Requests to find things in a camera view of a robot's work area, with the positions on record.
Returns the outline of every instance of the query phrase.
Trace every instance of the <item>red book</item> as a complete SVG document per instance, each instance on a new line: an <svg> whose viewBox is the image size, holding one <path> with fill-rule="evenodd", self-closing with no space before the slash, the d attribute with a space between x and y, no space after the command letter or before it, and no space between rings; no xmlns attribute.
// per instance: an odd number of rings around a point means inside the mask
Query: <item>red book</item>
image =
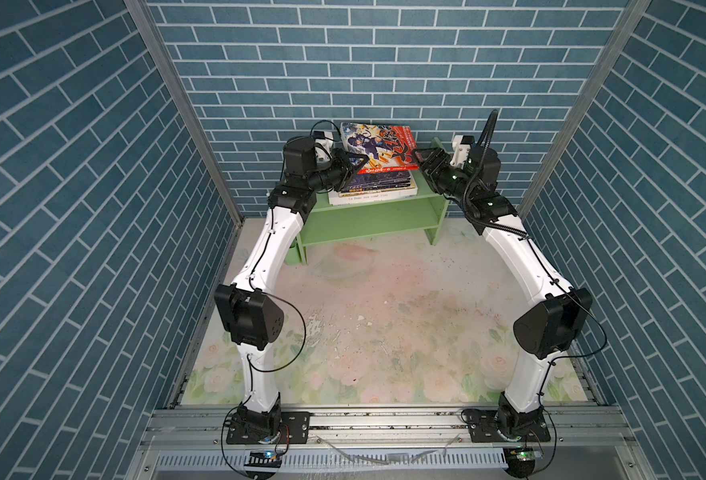
<svg viewBox="0 0 706 480"><path fill-rule="evenodd" d="M340 128L343 148L369 157L369 162L358 171L359 174L419 168L412 154L417 144L409 127L343 122Z"/></svg>

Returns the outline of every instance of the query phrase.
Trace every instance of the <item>blue brick wall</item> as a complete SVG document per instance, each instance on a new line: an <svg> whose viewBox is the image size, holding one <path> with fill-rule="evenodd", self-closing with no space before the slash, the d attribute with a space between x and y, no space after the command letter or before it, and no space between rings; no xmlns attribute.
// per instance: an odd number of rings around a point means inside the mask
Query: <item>blue brick wall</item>
<svg viewBox="0 0 706 480"><path fill-rule="evenodd" d="M126 472L232 229L121 0L0 2L0 478Z"/></svg>
<svg viewBox="0 0 706 480"><path fill-rule="evenodd" d="M706 0L651 2L528 224L596 296L590 365L654 473L706 479Z"/></svg>
<svg viewBox="0 0 706 480"><path fill-rule="evenodd" d="M235 199L256 215L283 142L315 120L407 124L425 145L478 132L493 108L500 187L517 204L626 0L150 3Z"/></svg>

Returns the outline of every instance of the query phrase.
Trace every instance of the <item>floral floor mat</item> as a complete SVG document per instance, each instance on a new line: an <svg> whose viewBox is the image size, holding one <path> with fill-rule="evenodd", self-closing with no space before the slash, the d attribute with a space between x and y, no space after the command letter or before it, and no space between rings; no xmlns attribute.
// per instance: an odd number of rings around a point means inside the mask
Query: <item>floral floor mat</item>
<svg viewBox="0 0 706 480"><path fill-rule="evenodd" d="M226 280L261 226L248 221ZM511 328L526 300L465 220L446 219L436 246L418 231L311 246L308 258L307 266L283 265L276 286L308 323L302 355L275 373L282 403L496 402L510 382L518 352ZM285 312L276 366L302 341L299 318ZM546 401L586 400L569 359L554 369ZM183 404L234 404L243 391L238 352L215 311Z"/></svg>

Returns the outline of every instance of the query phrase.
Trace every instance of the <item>green shelf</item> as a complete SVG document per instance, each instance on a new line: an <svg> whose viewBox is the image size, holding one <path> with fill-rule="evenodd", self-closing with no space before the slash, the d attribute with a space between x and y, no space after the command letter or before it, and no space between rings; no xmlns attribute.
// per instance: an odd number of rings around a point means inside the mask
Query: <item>green shelf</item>
<svg viewBox="0 0 706 480"><path fill-rule="evenodd" d="M415 197L332 206L328 194L318 194L317 203L292 244L285 263L307 264L306 247L309 245L415 230L424 230L431 245L435 245L449 200L433 193L420 170L412 173L417 185Z"/></svg>

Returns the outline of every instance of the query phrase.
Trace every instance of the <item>black cable sleeve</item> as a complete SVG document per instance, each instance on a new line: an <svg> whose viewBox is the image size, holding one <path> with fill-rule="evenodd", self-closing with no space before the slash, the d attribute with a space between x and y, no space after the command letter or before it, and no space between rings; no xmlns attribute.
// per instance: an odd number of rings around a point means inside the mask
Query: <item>black cable sleeve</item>
<svg viewBox="0 0 706 480"><path fill-rule="evenodd" d="M305 348L305 341L308 339L308 326L305 323L305 318L302 316L302 313L300 312L299 308L294 306L293 303L289 302L288 300L282 299L280 296L273 295L272 293L267 293L267 292L262 292L262 293L271 297L271 298L275 298L276 300L281 300L281 302L286 303L291 308L295 309L295 312L297 312L297 314L300 315L300 320L302 320L302 344L300 345L300 350L297 351L297 355L295 355L295 358L289 360L289 363L287 363L286 365L280 366L279 368L273 369L273 370L260 370L257 367L253 366L252 360L249 359L249 356L246 356L246 361L249 362L249 368L252 368L257 372L271 373L271 372L277 372L278 370L285 369L286 367L290 366L292 363L295 362L295 360L297 360L300 357L300 355L302 354L302 350Z"/></svg>

